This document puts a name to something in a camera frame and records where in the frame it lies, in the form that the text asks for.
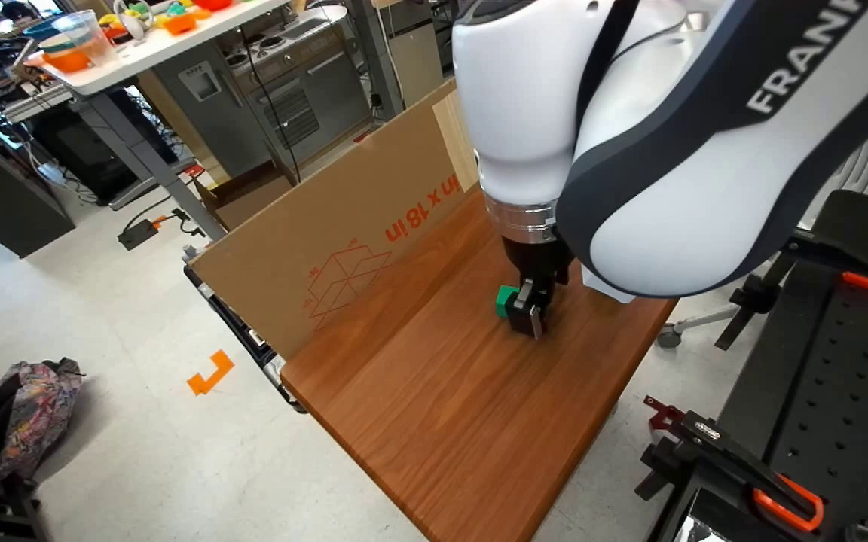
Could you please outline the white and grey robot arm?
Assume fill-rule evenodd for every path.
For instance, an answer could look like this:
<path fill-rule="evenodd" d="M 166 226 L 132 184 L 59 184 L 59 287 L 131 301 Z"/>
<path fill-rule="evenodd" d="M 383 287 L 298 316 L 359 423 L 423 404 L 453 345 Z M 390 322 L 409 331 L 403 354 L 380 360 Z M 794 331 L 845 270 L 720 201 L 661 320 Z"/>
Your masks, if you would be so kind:
<path fill-rule="evenodd" d="M 777 252 L 868 281 L 799 233 L 868 141 L 868 0 L 470 0 L 453 77 L 520 336 L 570 278 L 620 303 Z"/>

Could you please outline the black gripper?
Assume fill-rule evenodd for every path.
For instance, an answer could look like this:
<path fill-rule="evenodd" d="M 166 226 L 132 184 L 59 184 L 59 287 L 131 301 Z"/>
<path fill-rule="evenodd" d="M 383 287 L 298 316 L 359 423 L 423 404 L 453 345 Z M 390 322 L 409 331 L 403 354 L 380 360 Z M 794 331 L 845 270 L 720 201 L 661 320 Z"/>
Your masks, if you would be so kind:
<path fill-rule="evenodd" d="M 520 267 L 522 281 L 534 282 L 534 293 L 512 287 L 505 296 L 505 320 L 520 336 L 542 337 L 545 336 L 545 303 L 558 287 L 570 281 L 570 247 L 554 237 L 545 245 L 504 240 L 505 260 Z"/>

